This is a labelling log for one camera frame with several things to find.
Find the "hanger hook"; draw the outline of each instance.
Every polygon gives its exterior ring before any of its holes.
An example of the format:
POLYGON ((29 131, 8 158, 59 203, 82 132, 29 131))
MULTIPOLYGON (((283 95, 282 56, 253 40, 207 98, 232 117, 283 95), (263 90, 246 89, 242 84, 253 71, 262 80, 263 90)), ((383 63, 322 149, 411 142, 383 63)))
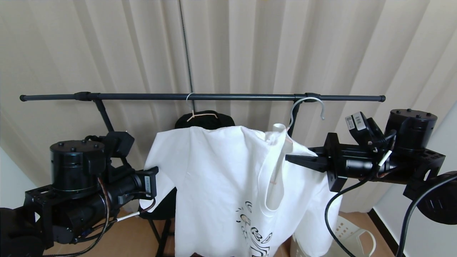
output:
POLYGON ((189 108, 192 110, 192 112, 194 111, 194 107, 192 106, 192 104, 189 104, 189 102, 188 102, 187 100, 189 99, 189 96, 190 96, 191 94, 193 94, 193 93, 194 93, 194 92, 188 94, 187 97, 186 97, 186 104, 189 106, 189 108))
POLYGON ((308 99, 312 99, 312 100, 316 100, 318 102, 320 102, 320 105, 322 106, 322 110, 320 111, 320 118, 322 120, 325 120, 325 117, 324 117, 324 111, 325 111, 325 104, 324 102, 322 102, 322 100, 320 100, 319 98, 315 98, 315 97, 305 97, 305 98, 302 98, 298 101, 296 101, 293 105, 292 105, 292 109, 290 110, 290 124, 289 124, 289 128, 292 126, 294 120, 293 120, 293 110, 294 108, 301 102, 305 101, 305 100, 308 100, 308 99))

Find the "wooden floor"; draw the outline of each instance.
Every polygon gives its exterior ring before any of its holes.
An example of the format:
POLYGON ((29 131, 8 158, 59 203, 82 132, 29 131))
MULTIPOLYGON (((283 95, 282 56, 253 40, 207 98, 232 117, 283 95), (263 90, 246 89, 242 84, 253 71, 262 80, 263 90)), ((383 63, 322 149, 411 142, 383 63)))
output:
MULTIPOLYGON (((393 257, 394 254, 390 251, 387 243, 379 234, 375 225, 366 213, 340 213, 340 215, 355 225, 372 232, 376 238, 376 250, 372 257, 393 257)), ((164 223, 156 221, 156 226, 161 233, 164 223)), ((371 239, 362 237, 364 249, 371 249, 371 239)), ((61 245, 55 243, 54 247, 45 251, 45 254, 65 254, 82 251, 87 248, 92 242, 80 243, 77 245, 61 245)), ((158 243, 152 233, 149 223, 141 218, 134 217, 123 220, 115 224, 108 231, 94 249, 84 254, 84 257, 99 257, 99 256, 122 256, 122 257, 154 257, 157 252, 158 243)), ((168 238, 165 253, 173 254, 174 252, 173 237, 168 238)), ((290 239, 284 242, 280 249, 276 252, 275 257, 289 257, 290 239)))

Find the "curtain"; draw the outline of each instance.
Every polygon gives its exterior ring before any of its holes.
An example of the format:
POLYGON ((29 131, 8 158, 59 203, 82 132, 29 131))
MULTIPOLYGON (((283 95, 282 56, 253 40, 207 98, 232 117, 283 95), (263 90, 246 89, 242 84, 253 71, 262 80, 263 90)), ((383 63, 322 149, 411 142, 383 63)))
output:
MULTIPOLYGON (((38 185, 48 147, 106 133, 93 103, 20 102, 20 94, 314 92, 386 95, 379 102, 301 106, 293 138, 321 146, 328 132, 354 144, 344 117, 362 111, 383 129, 389 111, 440 121, 456 101, 457 2, 398 0, 166 0, 0 2, 1 146, 38 185)), ((154 136, 190 111, 184 101, 105 101, 115 130, 136 141, 140 169, 154 136)), ((196 101, 268 130, 289 102, 196 101)), ((356 181, 350 180, 347 186, 356 181)), ((348 193, 343 211, 368 211, 389 187, 348 193)))

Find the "white t-shirt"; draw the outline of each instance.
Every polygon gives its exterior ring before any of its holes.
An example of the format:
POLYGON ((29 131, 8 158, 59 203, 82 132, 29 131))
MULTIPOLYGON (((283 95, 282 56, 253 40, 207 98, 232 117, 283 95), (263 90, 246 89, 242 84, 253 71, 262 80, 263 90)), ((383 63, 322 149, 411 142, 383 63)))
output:
MULTIPOLYGON (((272 132, 236 126, 157 133, 144 168, 159 167, 156 206, 177 188, 175 255, 274 256, 298 226, 307 231, 297 235, 306 253, 324 255, 332 242, 324 210, 335 193, 326 173, 285 161, 286 154, 315 156, 282 124, 272 132)), ((333 227, 340 202, 329 211, 333 227)))

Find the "laundry basket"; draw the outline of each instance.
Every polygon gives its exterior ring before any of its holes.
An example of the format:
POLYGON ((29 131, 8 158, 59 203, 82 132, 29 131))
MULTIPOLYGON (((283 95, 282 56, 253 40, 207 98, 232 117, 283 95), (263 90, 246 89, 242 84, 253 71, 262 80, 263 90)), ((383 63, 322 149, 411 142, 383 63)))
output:
MULTIPOLYGON (((357 257, 370 257, 374 250, 376 249, 376 240, 373 234, 365 229, 361 229, 346 220, 343 217, 338 217, 338 226, 334 231, 335 235, 338 237, 340 242, 355 256, 357 257), (360 241, 360 236, 363 233, 368 233, 373 240, 373 248, 369 253, 363 251, 362 243, 360 241)), ((291 257, 309 257, 305 254, 303 249, 300 246, 300 242, 297 242, 295 235, 292 236, 292 242, 290 246, 290 256, 291 257)), ((344 257, 348 256, 344 250, 335 242, 332 242, 329 251, 324 255, 324 257, 344 257)))

